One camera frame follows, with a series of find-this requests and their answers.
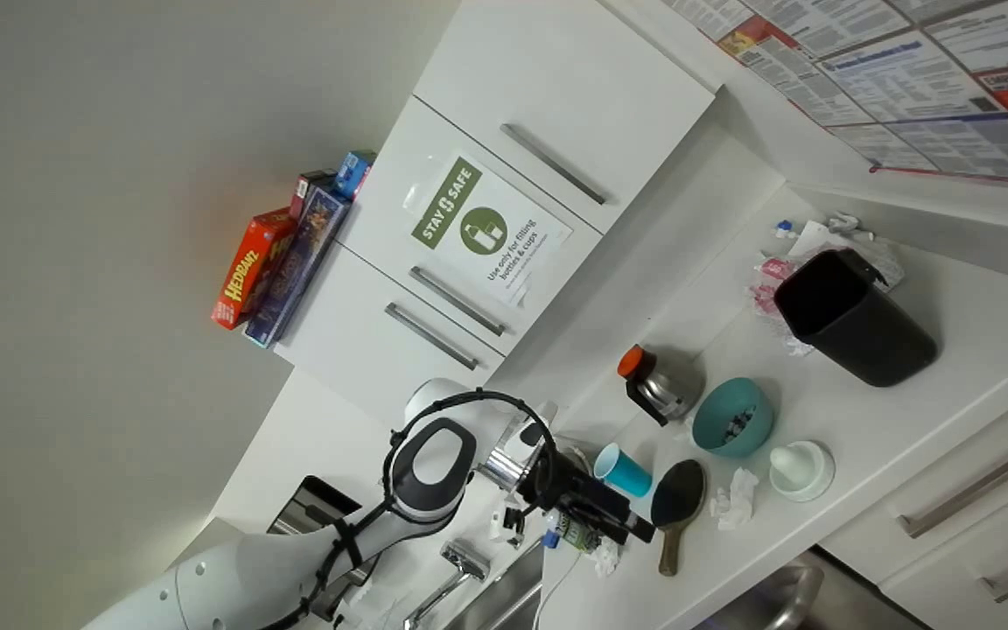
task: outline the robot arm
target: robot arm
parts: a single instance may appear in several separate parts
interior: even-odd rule
[[[475,408],[440,416],[438,398],[463,390],[432,383],[408,404],[406,428],[386,458],[386,500],[341,528],[307,534],[242,534],[138,587],[85,630],[263,630],[291,618],[315,587],[349,574],[403,539],[421,539],[450,521],[480,456],[494,448]]]
[[[540,432],[532,465],[502,474],[505,491],[532,507],[559,507],[624,541],[629,533],[652,539],[652,524],[587,474],[559,458],[550,428],[519,398],[502,391],[463,391],[432,383],[408,398],[408,419],[391,433],[382,470],[386,500],[365,519],[313,534],[246,534],[175,563],[138,587],[85,630],[267,630],[305,608],[305,601],[373,560],[403,539],[440,533],[463,507],[475,470],[502,463],[496,443],[516,419]]]
[[[396,510],[378,510],[352,539],[362,556],[370,560],[403,539],[432,534],[438,528],[445,528],[445,521],[432,528],[408,524]],[[307,534],[242,534],[175,563],[85,630],[263,630],[300,608],[317,586],[317,566],[336,545],[336,528]],[[352,572],[349,553],[336,553],[330,580],[348,572]]]

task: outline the white cabinet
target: white cabinet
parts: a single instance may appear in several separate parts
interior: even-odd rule
[[[277,353],[391,428],[403,423],[403,405],[424,383],[482,386],[505,362],[336,244],[296,310]]]
[[[1008,626],[1008,507],[883,593],[938,630]]]
[[[608,232],[714,94],[597,0],[463,0],[415,97]]]
[[[853,519],[824,545],[874,586],[1008,503],[1008,416]]]
[[[408,103],[341,241],[509,353],[597,244],[597,232]]]

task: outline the sticker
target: sticker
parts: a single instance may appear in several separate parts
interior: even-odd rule
[[[558,254],[572,226],[469,157],[450,157],[412,238],[471,288],[522,309],[530,276]]]

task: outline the black cable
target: black cable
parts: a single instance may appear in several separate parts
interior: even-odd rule
[[[494,390],[471,390],[471,391],[457,391],[457,397],[449,397],[449,398],[434,398],[427,408],[421,408],[403,432],[391,432],[391,442],[390,442],[390,456],[382,463],[382,491],[386,491],[386,503],[396,507],[396,497],[391,497],[391,458],[399,450],[399,443],[408,439],[408,432],[424,419],[424,416],[434,416],[440,408],[456,408],[456,405],[469,405],[469,404],[488,404],[488,398],[496,398],[496,404],[509,404],[516,408],[525,412],[525,419],[536,419],[540,433],[544,433],[544,450],[540,458],[546,458],[546,465],[536,465],[540,475],[546,478],[536,478],[536,488],[553,488],[558,482],[558,465],[553,465],[553,456],[559,450],[553,433],[550,433],[550,423],[522,398],[509,397],[509,391],[494,391]]]

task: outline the bottle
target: bottle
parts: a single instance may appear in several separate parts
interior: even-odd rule
[[[758,241],[758,252],[768,260],[783,260],[792,252],[792,244],[797,241],[803,226],[804,226],[803,220],[797,223],[776,220],[775,232]]]
[[[629,348],[616,373],[627,383],[627,397],[657,423],[684,419],[705,391],[688,379],[676,379],[673,365],[645,348]]]

